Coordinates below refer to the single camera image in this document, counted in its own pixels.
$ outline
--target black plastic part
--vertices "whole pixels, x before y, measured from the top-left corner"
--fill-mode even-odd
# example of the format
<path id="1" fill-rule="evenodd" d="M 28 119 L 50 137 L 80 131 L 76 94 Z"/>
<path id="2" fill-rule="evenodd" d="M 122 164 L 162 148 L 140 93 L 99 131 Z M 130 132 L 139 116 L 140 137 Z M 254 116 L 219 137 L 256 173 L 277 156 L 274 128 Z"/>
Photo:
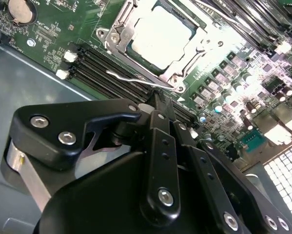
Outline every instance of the black plastic part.
<path id="1" fill-rule="evenodd" d="M 158 227 L 170 225 L 180 214 L 176 147 L 175 139 L 169 134 L 169 124 L 169 119 L 160 111 L 152 111 L 144 140 L 145 176 L 140 210 L 152 225 Z M 158 198 L 160 189 L 172 194 L 174 201 L 171 206 L 165 206 L 160 202 Z"/>
<path id="2" fill-rule="evenodd" d="M 127 99 L 25 106 L 14 113 L 9 136 L 24 153 L 53 169 L 66 170 L 81 154 L 86 133 L 119 121 L 134 122 L 140 115 L 137 105 Z M 30 123 L 34 116 L 47 118 L 49 125 L 34 127 Z M 75 144 L 64 145 L 58 140 L 58 135 L 66 131 L 76 136 Z"/>
<path id="3" fill-rule="evenodd" d="M 4 33 L 1 33 L 1 38 L 0 38 L 0 45 L 2 44 L 8 44 L 11 40 L 11 37 L 10 36 L 7 36 L 6 34 Z"/>
<path id="4" fill-rule="evenodd" d="M 38 233 L 208 233 L 208 210 L 200 190 L 192 186 L 192 173 L 183 170 L 178 170 L 182 209 L 178 219 L 166 228 L 145 220 L 139 208 L 144 160 L 142 152 L 123 155 L 60 189 L 46 205 Z"/>
<path id="5" fill-rule="evenodd" d="M 240 201 L 244 224 L 251 233 L 292 234 L 290 222 L 214 144 L 206 140 L 201 140 L 200 143 L 200 147 L 209 155 L 224 188 L 233 193 Z M 272 218 L 278 227 L 281 227 L 278 220 L 278 217 L 280 217 L 287 223 L 289 231 L 283 228 L 273 230 L 267 224 L 266 216 Z"/>

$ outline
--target screw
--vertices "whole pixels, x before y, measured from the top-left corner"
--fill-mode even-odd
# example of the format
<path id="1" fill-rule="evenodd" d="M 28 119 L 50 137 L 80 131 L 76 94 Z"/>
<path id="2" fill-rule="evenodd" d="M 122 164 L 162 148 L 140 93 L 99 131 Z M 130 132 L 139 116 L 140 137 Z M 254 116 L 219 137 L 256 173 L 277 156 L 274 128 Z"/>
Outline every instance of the screw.
<path id="1" fill-rule="evenodd" d="M 278 217 L 278 220 L 279 220 L 279 223 L 280 225 L 286 230 L 288 231 L 289 230 L 289 226 L 287 225 L 287 223 L 280 217 Z"/>
<path id="2" fill-rule="evenodd" d="M 117 33 L 112 33 L 112 34 L 111 34 L 111 41 L 112 41 L 113 43 L 117 43 L 119 40 L 120 40 L 120 38 L 119 38 L 119 36 L 118 36 Z"/>
<path id="3" fill-rule="evenodd" d="M 29 38 L 27 40 L 27 45 L 30 46 L 30 47 L 34 47 L 37 45 L 37 43 L 35 42 L 35 40 L 33 40 L 32 38 Z"/>
<path id="4" fill-rule="evenodd" d="M 165 189 L 159 190 L 158 197 L 165 206 L 172 206 L 174 203 L 172 194 Z"/>
<path id="5" fill-rule="evenodd" d="M 163 115 L 161 115 L 161 114 L 158 114 L 158 116 L 159 116 L 159 118 L 161 118 L 161 119 L 165 119 L 165 117 L 164 117 Z"/>
<path id="6" fill-rule="evenodd" d="M 182 123 L 179 124 L 179 127 L 182 129 L 182 130 L 186 130 L 186 126 Z"/>
<path id="7" fill-rule="evenodd" d="M 137 111 L 135 106 L 129 105 L 128 108 L 130 108 L 131 111 Z"/>
<path id="8" fill-rule="evenodd" d="M 238 223 L 236 219 L 228 212 L 224 213 L 224 219 L 227 225 L 234 231 L 238 231 Z"/>
<path id="9" fill-rule="evenodd" d="M 36 128 L 46 128 L 49 124 L 47 118 L 43 116 L 34 116 L 31 118 L 30 122 Z"/>
<path id="10" fill-rule="evenodd" d="M 209 143 L 209 142 L 206 142 L 205 143 L 206 144 L 206 146 L 210 149 L 210 150 L 212 150 L 213 149 L 213 145 L 211 144 L 211 143 Z"/>
<path id="11" fill-rule="evenodd" d="M 269 216 L 265 216 L 265 219 L 272 229 L 274 229 L 275 231 L 278 230 L 277 224 L 274 222 L 272 218 L 270 218 Z"/>
<path id="12" fill-rule="evenodd" d="M 64 145 L 73 145 L 77 141 L 77 138 L 73 133 L 62 132 L 59 134 L 58 140 Z"/>

